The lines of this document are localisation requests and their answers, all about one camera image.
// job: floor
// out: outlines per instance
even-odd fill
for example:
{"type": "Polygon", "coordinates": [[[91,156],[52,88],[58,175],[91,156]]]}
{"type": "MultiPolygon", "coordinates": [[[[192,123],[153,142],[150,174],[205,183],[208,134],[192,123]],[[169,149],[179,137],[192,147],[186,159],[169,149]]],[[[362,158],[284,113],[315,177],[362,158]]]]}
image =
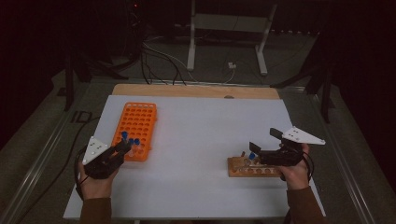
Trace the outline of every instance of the floor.
{"type": "MultiPolygon", "coordinates": [[[[91,112],[92,118],[100,116],[106,97],[118,83],[172,85],[177,70],[163,58],[164,55],[170,57],[179,70],[180,74],[175,80],[178,85],[184,81],[187,85],[268,87],[296,75],[315,40],[315,37],[309,35],[270,34],[264,48],[269,72],[264,77],[259,73],[255,58],[255,37],[249,41],[219,40],[210,35],[205,39],[199,37],[195,69],[189,72],[185,69],[189,46],[187,37],[179,36],[168,40],[161,36],[151,36],[145,42],[143,57],[146,79],[143,78],[140,62],[119,71],[120,75],[128,77],[127,80],[116,80],[92,69],[91,83],[79,83],[75,78],[76,99],[68,112],[64,112],[65,98],[57,95],[58,90],[64,87],[62,71],[53,78],[53,92],[0,151],[2,218],[13,210],[15,216],[8,217],[12,221],[5,223],[77,223],[75,220],[63,219],[65,206],[74,187],[72,161],[76,152],[94,132],[97,122],[87,124],[80,132],[82,124],[74,116],[79,112],[91,112]],[[235,69],[229,68],[228,63],[236,64],[235,69]],[[40,157],[42,151],[50,153],[47,157],[40,157]],[[56,176],[58,179],[51,185],[56,176]]],[[[115,63],[123,62],[117,57],[114,60],[115,63]]],[[[329,150],[315,153],[318,161],[333,161],[323,165],[315,176],[330,222],[394,223],[395,195],[380,173],[370,148],[337,87],[332,86],[332,108],[329,110],[331,123],[313,121],[320,120],[318,113],[301,109],[302,106],[318,107],[319,104],[320,92],[313,96],[304,94],[304,85],[308,80],[309,78],[299,80],[279,90],[279,95],[290,109],[293,124],[303,125],[312,131],[325,130],[325,134],[334,140],[331,141],[329,150]],[[349,188],[337,185],[344,182],[349,188]],[[339,206],[340,203],[334,200],[345,202],[339,206]]],[[[148,223],[168,222],[158,220],[148,223]]],[[[225,224],[257,222],[282,223],[282,218],[211,221],[225,224]]],[[[133,222],[114,220],[114,223],[133,222]]]]}

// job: orange test tube rack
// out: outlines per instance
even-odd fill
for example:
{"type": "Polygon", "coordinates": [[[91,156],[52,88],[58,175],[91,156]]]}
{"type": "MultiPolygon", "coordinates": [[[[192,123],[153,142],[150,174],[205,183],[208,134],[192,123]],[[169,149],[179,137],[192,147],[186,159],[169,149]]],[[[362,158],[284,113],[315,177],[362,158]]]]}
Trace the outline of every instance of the orange test tube rack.
{"type": "Polygon", "coordinates": [[[128,102],[125,104],[116,132],[113,137],[112,146],[121,141],[121,133],[127,132],[128,138],[139,138],[143,150],[125,155],[126,161],[145,161],[151,150],[150,142],[157,120],[157,106],[152,103],[128,102]]]}

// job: wooden block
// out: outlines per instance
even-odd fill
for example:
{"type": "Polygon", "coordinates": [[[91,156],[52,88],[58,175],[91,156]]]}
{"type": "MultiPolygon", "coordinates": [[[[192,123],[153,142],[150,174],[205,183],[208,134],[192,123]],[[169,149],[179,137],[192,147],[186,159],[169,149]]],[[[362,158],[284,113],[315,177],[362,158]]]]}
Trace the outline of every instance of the wooden block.
{"type": "Polygon", "coordinates": [[[227,162],[229,177],[281,177],[275,166],[260,164],[257,158],[231,157],[227,162]]]}

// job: sleeve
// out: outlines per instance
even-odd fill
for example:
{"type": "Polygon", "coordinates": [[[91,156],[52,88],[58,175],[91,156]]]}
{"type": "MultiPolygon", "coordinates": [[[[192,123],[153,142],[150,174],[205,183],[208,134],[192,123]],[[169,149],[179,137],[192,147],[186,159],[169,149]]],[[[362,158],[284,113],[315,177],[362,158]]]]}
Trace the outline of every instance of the sleeve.
{"type": "Polygon", "coordinates": [[[84,200],[80,224],[110,224],[111,223],[111,199],[98,198],[84,200]]]}
{"type": "Polygon", "coordinates": [[[290,215],[294,224],[328,223],[322,215],[311,187],[287,191],[290,215]]]}

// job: human hand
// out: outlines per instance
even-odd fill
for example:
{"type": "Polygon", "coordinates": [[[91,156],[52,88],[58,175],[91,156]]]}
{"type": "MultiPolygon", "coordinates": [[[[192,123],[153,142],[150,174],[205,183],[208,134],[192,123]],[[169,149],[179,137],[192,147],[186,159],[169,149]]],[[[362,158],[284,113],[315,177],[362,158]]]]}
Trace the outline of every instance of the human hand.
{"type": "Polygon", "coordinates": [[[81,186],[84,200],[95,198],[109,198],[111,196],[111,187],[113,185],[114,177],[116,177],[119,169],[113,172],[107,179],[93,179],[85,174],[84,165],[82,162],[78,163],[79,169],[79,183],[81,186]]]}
{"type": "MultiPolygon", "coordinates": [[[[303,152],[309,153],[308,144],[302,143],[303,152]]],[[[303,160],[295,166],[278,166],[277,169],[285,176],[288,189],[305,189],[309,186],[307,167],[303,160]]]]}

